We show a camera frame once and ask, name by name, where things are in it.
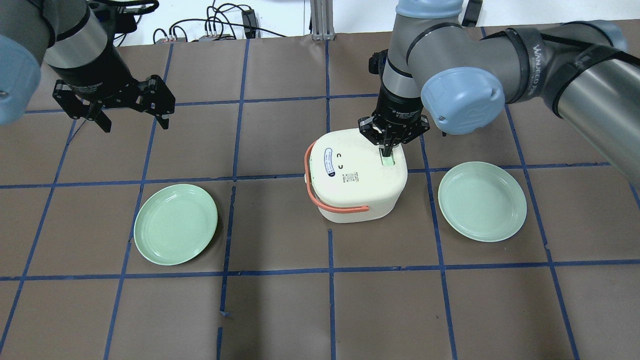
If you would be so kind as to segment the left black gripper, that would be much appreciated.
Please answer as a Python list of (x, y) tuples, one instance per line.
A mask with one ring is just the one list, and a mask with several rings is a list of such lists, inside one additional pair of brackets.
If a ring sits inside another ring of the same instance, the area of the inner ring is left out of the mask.
[(75, 99), (69, 93), (53, 93), (53, 98), (66, 114), (78, 119), (86, 117), (89, 107), (82, 101), (102, 102), (93, 106), (93, 121), (105, 133), (110, 133), (112, 121), (105, 109), (128, 108), (158, 117), (163, 130), (170, 126), (170, 115), (175, 112), (176, 98), (159, 75), (136, 80), (121, 55), (114, 47), (106, 47), (96, 59), (74, 68), (53, 66)]

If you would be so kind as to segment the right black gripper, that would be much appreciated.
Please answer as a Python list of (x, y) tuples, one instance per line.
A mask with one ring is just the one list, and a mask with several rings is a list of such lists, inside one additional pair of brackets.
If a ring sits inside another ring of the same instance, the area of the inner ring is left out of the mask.
[(382, 146), (383, 157), (391, 157), (395, 146), (407, 144), (430, 130), (422, 111), (420, 98), (398, 96), (382, 89), (372, 114), (358, 120), (359, 134), (373, 145)]

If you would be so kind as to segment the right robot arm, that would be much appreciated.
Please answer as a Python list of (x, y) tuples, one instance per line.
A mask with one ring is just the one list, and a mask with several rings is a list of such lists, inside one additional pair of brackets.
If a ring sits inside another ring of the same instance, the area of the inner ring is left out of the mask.
[(430, 129), (448, 135), (489, 125), (507, 104), (541, 98), (634, 186), (640, 178), (639, 59), (605, 20), (539, 30), (507, 28), (473, 40), (458, 22), (461, 0), (400, 0), (387, 50), (369, 70), (381, 78), (359, 132), (388, 157)]

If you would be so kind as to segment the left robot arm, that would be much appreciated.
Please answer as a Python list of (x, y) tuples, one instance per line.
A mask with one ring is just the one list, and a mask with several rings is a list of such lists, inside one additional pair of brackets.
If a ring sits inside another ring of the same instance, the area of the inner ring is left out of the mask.
[(1, 123), (25, 114), (46, 64), (59, 76), (52, 97), (72, 119), (109, 133), (104, 109), (132, 109), (169, 128), (176, 98), (159, 75), (133, 77), (114, 45), (137, 29), (136, 16), (157, 0), (3, 0), (1, 2)]

